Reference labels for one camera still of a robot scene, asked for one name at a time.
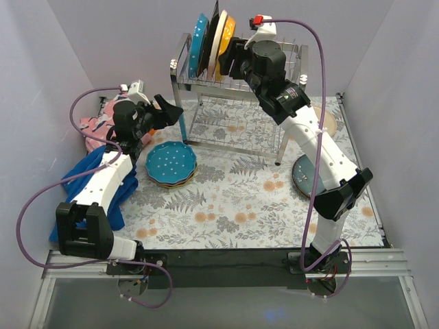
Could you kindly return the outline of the orange dotted plate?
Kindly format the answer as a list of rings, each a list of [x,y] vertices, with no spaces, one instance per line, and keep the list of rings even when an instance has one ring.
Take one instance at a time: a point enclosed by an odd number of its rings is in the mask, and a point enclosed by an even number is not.
[[[228,16],[224,25],[221,42],[219,44],[218,57],[220,57],[226,51],[231,38],[235,35],[235,27],[236,27],[235,19],[231,16]],[[219,58],[217,58],[214,78],[215,78],[215,82],[222,82],[224,80],[224,76],[220,74]]]

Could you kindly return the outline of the steel dish rack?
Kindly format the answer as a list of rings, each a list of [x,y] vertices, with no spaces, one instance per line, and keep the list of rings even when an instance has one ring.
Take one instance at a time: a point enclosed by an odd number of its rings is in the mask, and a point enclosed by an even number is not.
[[[180,117],[182,141],[187,145],[232,151],[274,159],[280,165],[288,137],[259,108],[259,102],[247,84],[225,77],[209,81],[206,73],[190,78],[189,53],[192,37],[183,33],[170,62],[171,87],[176,105],[195,97],[194,110],[185,107]]]

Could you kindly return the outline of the beige plate with sprig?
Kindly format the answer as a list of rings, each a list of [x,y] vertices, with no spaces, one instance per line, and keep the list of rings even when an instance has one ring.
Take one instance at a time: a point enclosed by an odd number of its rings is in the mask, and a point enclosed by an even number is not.
[[[313,106],[314,112],[318,119],[321,117],[322,108],[320,106]],[[332,113],[325,111],[323,127],[326,129],[330,137],[334,137],[337,131],[337,121]]]

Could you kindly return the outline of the dark green brown plate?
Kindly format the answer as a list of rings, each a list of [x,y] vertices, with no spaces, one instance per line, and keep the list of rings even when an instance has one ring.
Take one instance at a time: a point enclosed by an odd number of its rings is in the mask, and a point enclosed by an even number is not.
[[[299,157],[292,167],[292,180],[298,191],[307,197],[311,197],[315,174],[314,164],[304,154]]]

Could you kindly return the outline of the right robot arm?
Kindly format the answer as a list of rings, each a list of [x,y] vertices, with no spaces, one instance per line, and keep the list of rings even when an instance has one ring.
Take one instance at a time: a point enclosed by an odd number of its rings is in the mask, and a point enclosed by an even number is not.
[[[304,90],[286,78],[286,55],[272,40],[248,42],[233,37],[219,56],[222,75],[245,81],[259,105],[314,163],[314,182],[324,190],[311,191],[309,211],[316,211],[318,224],[311,244],[303,243],[301,271],[326,272],[340,252],[344,222],[357,199],[370,183],[370,169],[351,162],[324,131],[323,118],[317,117]]]

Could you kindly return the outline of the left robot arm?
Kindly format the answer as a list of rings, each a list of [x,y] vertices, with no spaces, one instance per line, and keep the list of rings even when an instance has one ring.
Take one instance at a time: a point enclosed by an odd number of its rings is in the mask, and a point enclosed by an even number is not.
[[[174,125],[183,114],[161,96],[156,103],[130,98],[117,101],[113,107],[113,126],[109,129],[101,170],[71,202],[62,202],[56,209],[58,246],[62,254],[99,260],[122,260],[129,273],[145,269],[146,258],[137,251],[138,243],[113,234],[107,218],[111,201],[133,170],[142,151],[141,139],[150,130]]]

